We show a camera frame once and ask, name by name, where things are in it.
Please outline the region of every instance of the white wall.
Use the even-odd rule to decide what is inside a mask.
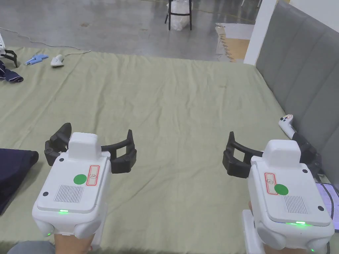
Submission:
[[[291,0],[290,4],[339,32],[339,0]]]
[[[251,40],[246,51],[244,63],[255,65],[257,62],[275,5],[276,2],[273,0],[262,0]]]

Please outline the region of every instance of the human hand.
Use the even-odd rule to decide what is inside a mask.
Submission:
[[[251,202],[248,203],[248,206],[252,212],[252,204]],[[282,250],[275,250],[271,248],[270,246],[264,244],[264,250],[266,254],[307,254],[306,250],[303,249],[289,249],[289,248],[284,248]]]
[[[78,239],[74,235],[54,235],[55,254],[86,254],[92,244],[94,235]]]

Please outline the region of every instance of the white cable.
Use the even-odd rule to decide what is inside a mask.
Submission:
[[[5,31],[8,31],[8,32],[16,33],[18,36],[21,36],[21,37],[26,37],[26,38],[28,38],[29,41],[32,42],[32,43],[42,43],[42,44],[44,44],[44,45],[46,45],[46,46],[48,46],[48,47],[67,47],[67,48],[75,48],[75,49],[81,51],[81,49],[79,49],[79,48],[77,48],[77,47],[72,47],[72,46],[67,46],[67,45],[53,46],[53,45],[48,45],[48,44],[46,44],[46,43],[44,43],[44,42],[41,42],[41,41],[32,41],[30,37],[28,37],[28,36],[26,36],[26,35],[21,35],[21,34],[19,34],[19,33],[16,32],[16,31],[12,31],[12,30],[5,29],[5,28],[2,28],[2,27],[0,27],[0,29],[5,30]],[[88,51],[85,51],[85,52],[75,52],[75,53],[70,53],[70,54],[66,54],[65,56],[74,55],[74,54],[86,54],[86,53],[88,53],[88,52],[91,52],[91,50],[88,50]]]

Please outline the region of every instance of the stool leg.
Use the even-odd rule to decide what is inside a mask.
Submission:
[[[171,30],[172,1],[168,0],[168,30]]]
[[[192,0],[189,0],[190,3],[190,30],[192,31]]]

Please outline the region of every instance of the bed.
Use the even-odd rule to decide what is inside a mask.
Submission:
[[[14,50],[21,62],[36,53],[73,52]],[[0,83],[1,146],[40,154],[0,217],[0,246],[53,241],[42,238],[31,211],[50,170],[44,142],[71,122],[73,131],[96,133],[102,144],[133,130],[137,162],[131,173],[111,175],[103,250],[245,253],[240,214],[250,200],[247,182],[227,175],[222,153],[230,131],[257,150],[287,139],[278,126],[285,113],[265,81],[265,66],[262,75],[246,64],[97,52],[67,56],[57,69],[49,63],[21,64],[16,71],[23,83]]]

